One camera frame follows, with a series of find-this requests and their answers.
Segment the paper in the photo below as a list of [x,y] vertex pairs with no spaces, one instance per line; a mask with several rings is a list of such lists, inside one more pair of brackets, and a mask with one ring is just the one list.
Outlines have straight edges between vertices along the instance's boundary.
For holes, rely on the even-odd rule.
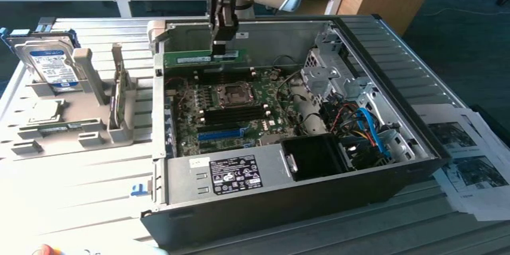
[[510,219],[510,150],[482,117],[447,104],[412,108],[451,155],[434,173],[451,207],[480,221]]

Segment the blue pcie slot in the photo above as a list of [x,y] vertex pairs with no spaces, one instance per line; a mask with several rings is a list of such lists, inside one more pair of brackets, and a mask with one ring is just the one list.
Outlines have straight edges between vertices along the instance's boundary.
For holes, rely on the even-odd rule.
[[235,130],[225,130],[225,131],[212,131],[209,133],[199,133],[199,140],[220,140],[220,139],[229,139],[229,138],[237,138],[244,136],[244,131],[247,128],[237,128]]

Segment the label sticker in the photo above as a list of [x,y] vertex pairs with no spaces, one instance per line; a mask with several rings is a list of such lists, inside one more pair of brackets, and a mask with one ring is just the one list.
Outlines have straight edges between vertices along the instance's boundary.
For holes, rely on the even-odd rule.
[[43,74],[48,84],[55,87],[77,85],[77,77],[72,68],[64,64],[65,53],[63,50],[32,51],[35,67]]
[[67,131],[67,127],[41,128],[39,130],[40,133],[53,133],[55,131]]
[[249,32],[237,32],[236,33],[236,39],[248,39],[249,38]]
[[211,62],[211,57],[188,57],[188,58],[179,58],[177,63],[196,63],[196,62]]
[[261,187],[253,155],[209,162],[212,191],[216,195]]
[[208,166],[208,162],[211,158],[191,158],[189,159],[189,168],[205,167]]
[[223,59],[223,58],[232,58],[235,59],[236,57],[239,57],[239,51],[237,50],[232,50],[232,51],[225,51],[224,52],[224,55],[215,55],[215,59]]

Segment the blue hard drive label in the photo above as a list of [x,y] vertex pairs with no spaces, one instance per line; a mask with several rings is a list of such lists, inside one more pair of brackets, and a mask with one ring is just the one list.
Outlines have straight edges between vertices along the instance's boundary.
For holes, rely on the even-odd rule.
[[31,51],[35,68],[57,91],[72,90],[77,86],[77,77],[73,68],[67,63],[63,50]]
[[63,50],[48,50],[48,51],[32,51],[31,52],[31,55],[35,56],[35,57],[40,57],[40,56],[61,56],[64,55],[64,51]]
[[221,195],[261,187],[260,171],[253,155],[209,161],[212,191]]

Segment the power supply label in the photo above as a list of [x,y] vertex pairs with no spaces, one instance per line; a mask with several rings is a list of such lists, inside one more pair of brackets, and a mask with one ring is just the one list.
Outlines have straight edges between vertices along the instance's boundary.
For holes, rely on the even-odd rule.
[[220,159],[208,163],[212,190],[221,195],[261,187],[260,172],[253,155]]

